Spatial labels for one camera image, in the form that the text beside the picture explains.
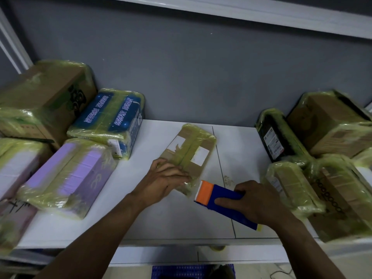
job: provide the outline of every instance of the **left hand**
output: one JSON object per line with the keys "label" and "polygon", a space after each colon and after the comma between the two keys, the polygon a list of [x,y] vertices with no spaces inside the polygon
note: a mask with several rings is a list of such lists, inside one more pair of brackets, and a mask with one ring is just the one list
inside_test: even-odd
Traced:
{"label": "left hand", "polygon": [[182,171],[180,167],[167,163],[166,159],[159,158],[152,162],[150,170],[131,195],[136,197],[142,209],[145,209],[168,196],[174,188],[189,181],[188,173]]}

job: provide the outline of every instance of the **package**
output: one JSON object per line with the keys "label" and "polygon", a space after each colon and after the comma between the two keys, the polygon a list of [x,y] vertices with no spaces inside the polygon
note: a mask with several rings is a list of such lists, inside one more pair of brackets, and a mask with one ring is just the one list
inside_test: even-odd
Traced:
{"label": "package", "polygon": [[372,148],[368,148],[360,152],[352,158],[355,166],[367,167],[372,170]]}
{"label": "package", "polygon": [[216,211],[219,214],[229,217],[232,220],[235,220],[255,231],[261,231],[261,224],[257,224],[253,221],[248,220],[241,212],[235,211],[233,209],[227,209],[214,203],[214,200],[217,198],[240,200],[242,197],[243,195],[238,192],[202,180],[200,182],[194,202],[205,206],[207,209]]}
{"label": "package", "polygon": [[59,149],[68,127],[96,94],[86,65],[40,61],[0,90],[0,132]]}
{"label": "package", "polygon": [[107,146],[70,139],[20,187],[17,198],[83,219],[115,167]]}
{"label": "package", "polygon": [[215,148],[217,139],[209,132],[193,124],[184,124],[181,131],[161,154],[168,162],[181,166],[190,174],[191,181],[177,188],[190,197],[195,186],[199,185],[199,178],[205,165]]}
{"label": "package", "polygon": [[372,118],[337,91],[305,93],[287,122],[313,156],[353,157],[372,147]]}
{"label": "package", "polygon": [[14,249],[31,220],[36,207],[17,199],[2,201],[0,204],[0,253],[8,254]]}
{"label": "package", "polygon": [[15,197],[18,188],[51,156],[46,143],[0,138],[0,201]]}
{"label": "package", "polygon": [[269,165],[262,183],[272,184],[284,205],[300,220],[325,212],[325,203],[319,199],[297,164],[279,161]]}
{"label": "package", "polygon": [[324,214],[309,217],[323,242],[372,236],[372,187],[349,158],[324,155],[309,164],[305,176],[326,204]]}
{"label": "package", "polygon": [[287,160],[304,167],[312,159],[278,109],[264,110],[256,129],[272,162]]}
{"label": "package", "polygon": [[129,159],[142,123],[144,104],[140,93],[101,89],[67,135],[108,145],[114,157]]}

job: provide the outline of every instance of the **floor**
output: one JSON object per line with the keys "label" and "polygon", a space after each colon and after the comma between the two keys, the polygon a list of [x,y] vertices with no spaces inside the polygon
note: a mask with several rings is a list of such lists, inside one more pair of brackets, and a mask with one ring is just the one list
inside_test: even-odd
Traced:
{"label": "floor", "polygon": [[[372,253],[361,254],[358,256],[341,257],[333,260],[337,267],[342,271],[347,279],[370,279],[372,278]],[[293,272],[289,273],[291,266],[289,264],[235,264],[236,279],[294,279]],[[151,266],[137,267],[110,267],[103,279],[150,279]]]}

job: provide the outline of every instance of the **white wall trim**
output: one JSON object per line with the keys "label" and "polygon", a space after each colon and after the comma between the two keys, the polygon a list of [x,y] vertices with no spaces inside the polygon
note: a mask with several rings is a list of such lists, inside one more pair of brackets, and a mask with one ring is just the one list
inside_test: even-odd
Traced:
{"label": "white wall trim", "polygon": [[372,39],[372,17],[273,0],[119,0]]}
{"label": "white wall trim", "polygon": [[30,56],[27,54],[12,25],[1,9],[0,47],[19,74],[28,70],[33,65]]}

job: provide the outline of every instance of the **white label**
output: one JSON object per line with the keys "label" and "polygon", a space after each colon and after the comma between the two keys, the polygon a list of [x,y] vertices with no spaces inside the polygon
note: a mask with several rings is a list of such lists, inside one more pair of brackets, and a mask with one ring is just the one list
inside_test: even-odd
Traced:
{"label": "white label", "polygon": [[282,187],[282,185],[281,185],[281,183],[280,183],[280,181],[279,181],[278,178],[276,178],[276,177],[272,177],[272,178],[270,179],[270,183],[271,183],[272,186],[274,186],[274,188],[279,192],[279,196],[280,196],[280,197],[286,197],[286,194],[285,194],[285,192],[284,192],[284,190],[283,190],[283,187]]}
{"label": "white label", "polygon": [[111,149],[112,155],[117,155],[119,157],[122,157],[123,156],[121,154],[120,145],[119,145],[119,141],[118,140],[116,140],[116,139],[107,140],[107,145]]}
{"label": "white label", "polygon": [[192,157],[191,162],[193,162],[194,164],[197,164],[198,166],[202,166],[208,154],[209,154],[209,150],[204,149],[199,146],[194,156]]}
{"label": "white label", "polygon": [[169,144],[168,150],[171,150],[172,152],[176,152],[176,148],[182,148],[182,144],[186,139],[181,136],[176,136],[173,141]]}
{"label": "white label", "polygon": [[270,127],[269,131],[267,131],[266,135],[263,137],[263,140],[266,143],[272,159],[276,159],[282,152],[284,152],[284,148],[272,127]]}

